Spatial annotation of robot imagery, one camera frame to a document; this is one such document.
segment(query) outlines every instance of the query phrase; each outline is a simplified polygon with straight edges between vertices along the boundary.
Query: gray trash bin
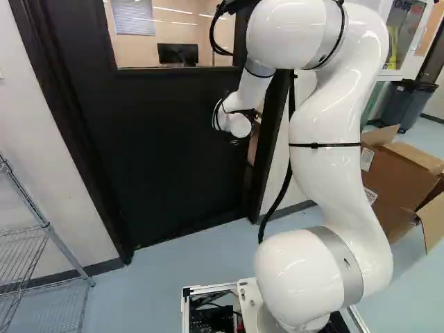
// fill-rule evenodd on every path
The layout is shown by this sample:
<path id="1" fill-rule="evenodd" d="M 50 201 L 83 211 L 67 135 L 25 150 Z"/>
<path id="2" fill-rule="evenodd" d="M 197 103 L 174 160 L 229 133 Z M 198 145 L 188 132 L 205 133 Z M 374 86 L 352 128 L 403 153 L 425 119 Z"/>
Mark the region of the gray trash bin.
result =
<path id="1" fill-rule="evenodd" d="M 425 104 L 438 85 L 416 80 L 402 80 L 390 83 L 381 126 L 400 124 L 399 133 L 405 133 L 418 119 Z"/>

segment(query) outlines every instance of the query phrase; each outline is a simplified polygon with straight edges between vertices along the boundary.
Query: wire shelf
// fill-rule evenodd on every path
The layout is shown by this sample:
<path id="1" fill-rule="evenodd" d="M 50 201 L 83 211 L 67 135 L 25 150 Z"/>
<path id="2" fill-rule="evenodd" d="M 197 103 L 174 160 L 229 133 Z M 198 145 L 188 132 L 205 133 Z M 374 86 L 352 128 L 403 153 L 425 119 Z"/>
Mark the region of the wire shelf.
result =
<path id="1" fill-rule="evenodd" d="M 8 333 L 80 333 L 88 291 L 82 278 L 26 290 Z"/>
<path id="2" fill-rule="evenodd" d="M 0 232 L 0 332 L 6 332 L 48 236 L 40 226 Z"/>

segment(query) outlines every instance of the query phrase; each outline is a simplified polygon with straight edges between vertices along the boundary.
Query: wire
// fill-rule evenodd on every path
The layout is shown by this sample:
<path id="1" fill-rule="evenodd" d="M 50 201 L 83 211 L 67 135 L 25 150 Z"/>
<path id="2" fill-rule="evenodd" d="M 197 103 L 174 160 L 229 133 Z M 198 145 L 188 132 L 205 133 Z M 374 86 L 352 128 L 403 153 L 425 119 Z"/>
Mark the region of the wire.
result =
<path id="1" fill-rule="evenodd" d="M 204 307 L 205 305 L 212 305 L 213 307 L 225 307 L 224 305 L 219 305 L 219 304 L 216 304 L 216 303 L 207 303 L 207 304 L 201 305 L 200 307 Z M 233 310 L 233 314 L 236 314 L 239 317 L 242 317 L 242 314 L 240 312 L 235 311 L 235 310 Z"/>
<path id="2" fill-rule="evenodd" d="M 213 20 L 211 21 L 210 26 L 210 44 L 213 48 L 213 51 L 217 54 L 220 54 L 221 56 L 233 56 L 233 53 L 223 49 L 219 44 L 217 44 L 216 40 L 214 39 L 214 27 L 216 26 L 216 22 L 224 14 L 224 11 L 221 7 L 221 5 L 217 6 L 216 13 L 213 16 Z"/>
<path id="3" fill-rule="evenodd" d="M 291 80 L 290 80 L 290 92 L 289 92 L 289 120 L 291 119 L 291 116 L 293 115 L 296 109 L 294 80 L 297 77 L 294 75 L 294 71 L 291 71 L 290 75 L 291 75 Z M 261 224 L 259 225 L 259 232 L 257 233 L 257 241 L 259 244 L 261 244 L 264 240 L 264 231 L 266 224 L 270 220 L 271 215 L 273 215 L 273 213 L 278 208 L 279 204 L 282 202 L 282 199 L 284 198 L 287 189 L 289 188 L 292 175 L 293 171 L 291 170 L 291 163 L 289 161 L 287 166 L 287 172 L 285 173 L 284 182 L 282 183 L 282 187 L 280 188 L 279 194 L 277 195 L 275 202 L 271 205 L 270 209 L 265 214 L 264 218 L 261 221 Z"/>

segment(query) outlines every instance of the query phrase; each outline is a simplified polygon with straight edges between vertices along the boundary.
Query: black cable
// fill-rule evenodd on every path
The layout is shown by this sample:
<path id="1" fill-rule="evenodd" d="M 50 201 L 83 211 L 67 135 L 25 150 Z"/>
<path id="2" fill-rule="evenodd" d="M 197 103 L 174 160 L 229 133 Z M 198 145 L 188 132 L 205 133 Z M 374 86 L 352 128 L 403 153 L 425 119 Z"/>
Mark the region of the black cable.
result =
<path id="1" fill-rule="evenodd" d="M 217 54 L 220 54 L 221 56 L 233 56 L 233 53 L 222 49 L 222 47 L 217 44 L 216 40 L 214 39 L 214 27 L 216 26 L 216 22 L 219 19 L 219 17 L 221 17 L 224 14 L 224 11 L 222 10 L 221 5 L 217 6 L 216 9 L 216 13 L 213 16 L 213 20 L 211 21 L 211 26 L 210 26 L 210 44 L 211 47 L 213 48 L 213 51 L 216 52 Z"/>
<path id="2" fill-rule="evenodd" d="M 204 304 L 204 305 L 201 305 L 200 307 L 204 307 L 205 305 L 212 305 L 213 307 L 226 307 L 227 305 L 219 305 L 219 304 L 216 304 L 216 303 L 207 303 L 207 304 Z M 242 314 L 240 313 L 240 312 L 237 312 L 237 311 L 235 311 L 235 310 L 232 310 L 233 311 L 233 314 L 236 314 L 236 315 L 238 315 L 239 317 L 242 317 Z"/>
<path id="3" fill-rule="evenodd" d="M 318 142 L 312 142 L 310 144 L 289 144 L 290 147 L 300 147 L 300 148 L 335 148 L 335 147 L 359 147 L 361 142 L 343 142 L 340 144 L 320 144 Z"/>
<path id="4" fill-rule="evenodd" d="M 290 92 L 289 92 L 289 120 L 291 119 L 291 115 L 294 113 L 296 109 L 296 98 L 294 91 L 294 80 L 296 77 L 293 72 L 291 72 L 290 75 L 291 75 L 291 80 L 290 80 Z M 291 170 L 291 163 L 289 161 L 289 165 L 287 167 L 287 173 L 285 174 L 284 182 L 282 183 L 282 187 L 280 188 L 279 194 L 277 195 L 275 202 L 271 205 L 270 209 L 265 214 L 259 226 L 259 232 L 257 233 L 257 240 L 259 244 L 261 244 L 264 240 L 264 231 L 266 224 L 270 220 L 271 215 L 273 215 L 273 213 L 278 208 L 279 204 L 282 202 L 282 199 L 284 198 L 287 189 L 289 188 L 292 175 L 293 171 Z"/>

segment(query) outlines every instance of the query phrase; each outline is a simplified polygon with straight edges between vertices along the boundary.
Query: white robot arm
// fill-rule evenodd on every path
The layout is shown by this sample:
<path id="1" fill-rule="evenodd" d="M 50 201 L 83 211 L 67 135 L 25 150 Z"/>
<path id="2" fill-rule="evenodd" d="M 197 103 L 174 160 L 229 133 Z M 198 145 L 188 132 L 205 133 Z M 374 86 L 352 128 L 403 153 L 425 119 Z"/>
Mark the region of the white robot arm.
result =
<path id="1" fill-rule="evenodd" d="M 318 78 L 291 118 L 289 149 L 293 176 L 325 222 L 268 238 L 255 258 L 259 290 L 273 317 L 288 332 L 316 332 L 330 313 L 383 289 L 392 277 L 391 249 L 362 185 L 359 148 L 365 98 L 389 37 L 379 15 L 364 6 L 262 0 L 251 15 L 246 46 L 239 90 L 215 110 L 220 128 L 235 136 L 250 128 L 242 114 L 229 112 L 257 107 L 273 69 L 315 69 Z"/>

